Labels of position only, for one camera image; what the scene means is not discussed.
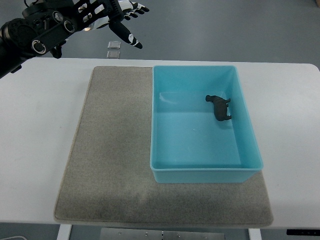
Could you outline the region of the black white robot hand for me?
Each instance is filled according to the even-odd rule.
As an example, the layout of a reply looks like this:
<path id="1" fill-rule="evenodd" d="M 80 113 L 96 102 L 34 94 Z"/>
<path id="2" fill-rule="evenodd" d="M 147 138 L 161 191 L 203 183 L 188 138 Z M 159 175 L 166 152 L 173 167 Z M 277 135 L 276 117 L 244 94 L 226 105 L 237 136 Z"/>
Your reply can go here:
<path id="1" fill-rule="evenodd" d="M 131 18 L 137 18 L 138 14 L 143 15 L 150 10 L 138 2 L 130 0 L 118 0 L 119 7 L 123 12 L 123 18 L 129 21 Z M 90 29 L 101 29 L 108 26 L 110 30 L 116 34 L 121 40 L 127 44 L 142 49 L 143 45 L 134 37 L 134 35 L 122 24 L 122 20 L 111 20 L 109 16 L 105 16 L 96 20 L 91 24 Z"/>

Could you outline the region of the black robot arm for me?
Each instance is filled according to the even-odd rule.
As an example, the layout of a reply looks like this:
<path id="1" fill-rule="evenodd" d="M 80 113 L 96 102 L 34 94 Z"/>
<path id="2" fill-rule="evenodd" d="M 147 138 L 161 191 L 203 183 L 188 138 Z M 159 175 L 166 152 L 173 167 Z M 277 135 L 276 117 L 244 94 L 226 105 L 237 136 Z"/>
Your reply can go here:
<path id="1" fill-rule="evenodd" d="M 112 23 L 124 19 L 116 0 L 37 0 L 22 15 L 0 28 L 1 77 L 17 72 L 25 61 L 48 52 L 60 58 L 66 39 L 98 19 L 108 17 Z"/>

